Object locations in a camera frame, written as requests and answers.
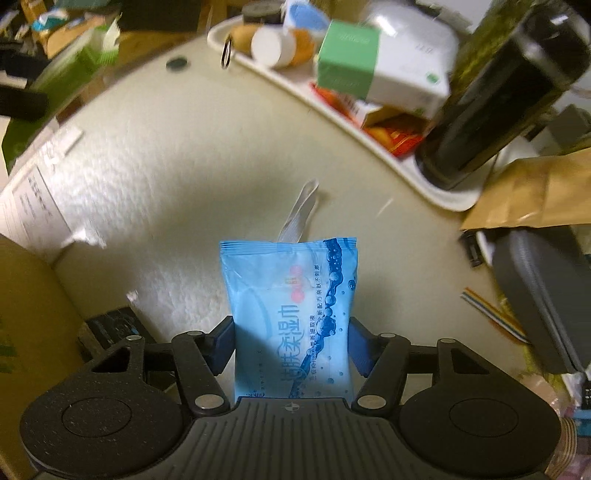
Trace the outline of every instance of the brown paper bag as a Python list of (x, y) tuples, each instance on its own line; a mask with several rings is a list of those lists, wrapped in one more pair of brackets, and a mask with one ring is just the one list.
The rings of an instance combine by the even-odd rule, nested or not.
[(591, 148), (515, 160), (485, 187), (463, 230), (591, 223)]

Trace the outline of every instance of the white table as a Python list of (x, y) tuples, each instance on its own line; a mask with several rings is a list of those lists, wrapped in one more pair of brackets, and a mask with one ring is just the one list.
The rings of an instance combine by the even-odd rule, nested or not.
[[(171, 73), (176, 55), (190, 67)], [(466, 286), (495, 295), (457, 241), (460, 215), (428, 204), (289, 94), (237, 64), (223, 71), (204, 38), (130, 74), (70, 125), (83, 138), (44, 171), (72, 230), (103, 245), (73, 245), (55, 266), (83, 317), (130, 297), (161, 339), (209, 331), (230, 313), (217, 243), (275, 240), (315, 177), (320, 202), (304, 239), (358, 238), (353, 314), (370, 330), (423, 345), (453, 337), (509, 373), (523, 367), (520, 347), (460, 299)], [(407, 394), (428, 382), (410, 379)]]

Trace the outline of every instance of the blue plastic package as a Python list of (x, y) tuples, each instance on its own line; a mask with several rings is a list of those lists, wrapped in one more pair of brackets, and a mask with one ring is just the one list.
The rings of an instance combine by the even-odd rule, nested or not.
[(235, 397), (351, 401), (347, 337), (355, 238), (220, 243), (236, 324)]

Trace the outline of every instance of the gray case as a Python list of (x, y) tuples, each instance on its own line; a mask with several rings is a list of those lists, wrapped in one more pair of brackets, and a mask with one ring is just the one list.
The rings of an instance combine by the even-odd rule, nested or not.
[(591, 269), (572, 230), (508, 229), (492, 265), (545, 369), (584, 371), (591, 362)]

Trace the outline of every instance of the round black magnet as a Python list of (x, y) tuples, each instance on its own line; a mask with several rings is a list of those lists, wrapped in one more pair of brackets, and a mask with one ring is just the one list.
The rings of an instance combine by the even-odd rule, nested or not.
[(187, 57), (175, 57), (166, 62), (166, 68), (171, 72), (179, 72), (189, 65)]

